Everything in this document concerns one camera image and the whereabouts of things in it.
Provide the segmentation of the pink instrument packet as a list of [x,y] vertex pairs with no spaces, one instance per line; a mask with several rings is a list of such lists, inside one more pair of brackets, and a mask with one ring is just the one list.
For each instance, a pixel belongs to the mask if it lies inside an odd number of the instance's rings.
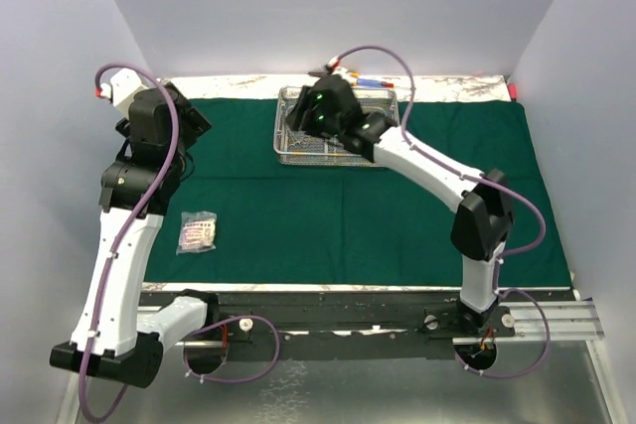
[[183,212],[176,253],[203,253],[214,250],[216,232],[215,213]]

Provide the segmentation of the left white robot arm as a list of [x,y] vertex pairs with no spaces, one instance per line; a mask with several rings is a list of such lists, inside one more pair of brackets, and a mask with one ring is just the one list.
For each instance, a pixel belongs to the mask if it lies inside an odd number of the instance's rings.
[[117,131],[125,142],[102,173],[100,239],[83,312],[71,337],[53,346],[50,364],[89,376],[146,388],[165,351],[193,334],[204,340],[220,324],[219,299],[186,289],[155,314],[137,307],[150,252],[172,196],[182,182],[188,149],[210,122],[172,83],[165,91],[132,96]]

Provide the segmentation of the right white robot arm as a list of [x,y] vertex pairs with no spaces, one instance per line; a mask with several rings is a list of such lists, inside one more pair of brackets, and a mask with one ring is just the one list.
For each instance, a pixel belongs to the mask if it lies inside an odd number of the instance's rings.
[[450,239],[462,256],[456,323],[469,336],[488,329],[499,303],[495,275],[514,223],[512,202],[502,190],[506,175],[458,163],[396,120],[364,111],[350,84],[336,75],[303,86],[285,123],[292,131],[338,141],[346,151],[424,188],[453,212]]

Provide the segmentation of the dark green surgical cloth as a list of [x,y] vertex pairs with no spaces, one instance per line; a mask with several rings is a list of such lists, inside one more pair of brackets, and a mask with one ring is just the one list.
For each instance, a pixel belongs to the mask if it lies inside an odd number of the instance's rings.
[[[145,278],[149,282],[457,286],[452,212],[381,168],[283,165],[273,150],[274,100],[199,99],[211,122],[192,147],[194,174],[170,201]],[[504,101],[418,103],[408,129],[447,156],[499,169],[516,205],[509,246],[547,224],[529,252],[506,259],[504,286],[567,287],[570,275],[537,164],[525,110]],[[177,254],[183,212],[217,215],[216,248]]]

